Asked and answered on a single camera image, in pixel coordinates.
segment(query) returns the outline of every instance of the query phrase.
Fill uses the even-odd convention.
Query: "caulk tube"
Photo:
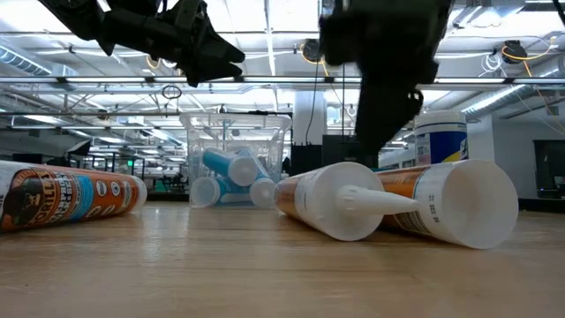
[[[516,225],[518,197],[496,164],[440,163],[377,173],[385,190],[420,203],[416,212],[387,216],[383,225],[477,249],[498,246]]]
[[[0,232],[118,216],[147,198],[139,178],[0,161]]]
[[[253,204],[260,208],[272,208],[275,205],[275,182],[250,148],[241,148],[237,151],[237,154],[252,158],[257,166],[257,179],[249,188]]]
[[[337,163],[281,181],[276,206],[334,239],[355,241],[373,233],[384,215],[415,211],[419,204],[385,193],[373,172],[358,163]]]
[[[257,178],[257,167],[249,157],[207,148],[202,162],[210,170],[230,178],[238,186],[250,186]]]
[[[235,185],[223,177],[202,177],[194,180],[191,186],[191,200],[194,208],[210,208],[244,202],[252,205],[249,187]]]

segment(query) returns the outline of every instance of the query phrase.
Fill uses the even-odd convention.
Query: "orange label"
[[[390,170],[379,172],[377,176],[379,176],[386,192],[414,199],[418,181],[428,169],[430,169],[430,166],[406,170]],[[418,211],[401,213],[395,216],[384,216],[381,224],[389,228],[403,229],[425,235],[431,234]]]
[[[0,193],[0,231],[115,216],[139,198],[135,180],[125,175],[10,163],[0,169],[15,169],[7,193]]]
[[[377,173],[386,192],[413,199],[414,190],[420,177],[429,167],[417,167],[408,170],[391,170]]]
[[[299,221],[302,221],[302,218],[298,215],[294,199],[301,179],[299,176],[284,179],[276,186],[275,190],[276,206],[287,216],[292,216]]]

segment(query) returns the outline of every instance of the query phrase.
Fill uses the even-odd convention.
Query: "robotic arm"
[[[210,24],[207,4],[179,0],[39,0],[83,40],[111,55],[116,44],[177,63],[188,83],[236,77],[245,54]],[[433,56],[445,34],[451,0],[335,0],[320,20],[320,55],[331,65],[354,62],[362,75],[356,134],[375,154],[416,116],[432,83]],[[158,8],[163,4],[163,12]]]
[[[39,0],[79,38],[97,40],[109,56],[116,44],[177,63],[188,83],[235,77],[245,54],[226,42],[210,23],[207,4],[180,0],[158,13],[167,0],[108,0],[104,12],[96,0]]]
[[[343,0],[320,20],[320,50],[330,65],[355,62],[361,90],[355,133],[377,154],[422,107],[417,84],[431,84],[433,56],[446,32],[450,0]]]

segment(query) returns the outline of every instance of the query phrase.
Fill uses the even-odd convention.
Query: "wooden table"
[[[522,213],[508,242],[474,251],[150,203],[0,237],[0,317],[562,318],[565,216]]]

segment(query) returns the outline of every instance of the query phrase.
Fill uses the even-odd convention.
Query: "blue caulk tube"
[[[258,168],[250,157],[208,148],[204,150],[202,162],[238,186],[250,186],[257,178]]]
[[[263,167],[257,155],[250,148],[241,148],[236,153],[243,157],[252,158],[257,167],[257,178],[249,188],[253,204],[260,208],[274,207],[276,184],[268,175],[267,170]]]
[[[249,187],[235,185],[224,177],[202,177],[192,183],[191,201],[195,208],[251,203]]]

